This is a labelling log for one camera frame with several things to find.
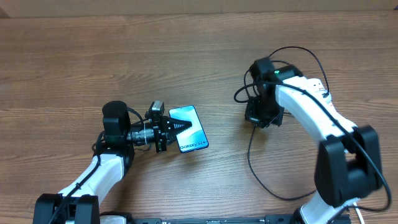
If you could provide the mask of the blue Galaxy smartphone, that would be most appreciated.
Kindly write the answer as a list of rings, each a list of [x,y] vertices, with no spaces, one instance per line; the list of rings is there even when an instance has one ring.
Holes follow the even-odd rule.
[[[190,128],[177,135],[177,143],[181,153],[193,152],[209,146],[203,126],[193,105],[171,109],[169,116],[174,119],[190,121],[192,124]]]

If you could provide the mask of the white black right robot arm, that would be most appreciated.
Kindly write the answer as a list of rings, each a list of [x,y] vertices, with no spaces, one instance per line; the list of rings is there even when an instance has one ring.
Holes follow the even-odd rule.
[[[291,215],[266,215],[267,223],[349,223],[344,211],[385,188],[386,211],[391,190],[382,174],[377,132],[358,127],[334,108],[319,79],[307,79],[294,65],[275,68],[270,58],[256,60],[248,70],[258,94],[247,100],[245,119],[254,127],[282,124],[288,110],[318,145],[311,199]]]

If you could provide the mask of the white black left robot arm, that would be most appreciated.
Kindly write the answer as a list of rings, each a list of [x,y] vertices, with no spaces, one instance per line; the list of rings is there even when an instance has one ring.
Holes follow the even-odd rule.
[[[34,223],[134,223],[130,213],[101,213],[101,202],[127,174],[136,146],[153,144],[157,152],[166,151],[192,122],[166,116],[161,101],[154,101],[136,123],[129,117],[133,112],[123,101],[103,106],[104,129],[96,140],[90,165],[59,193],[42,194],[37,199]]]

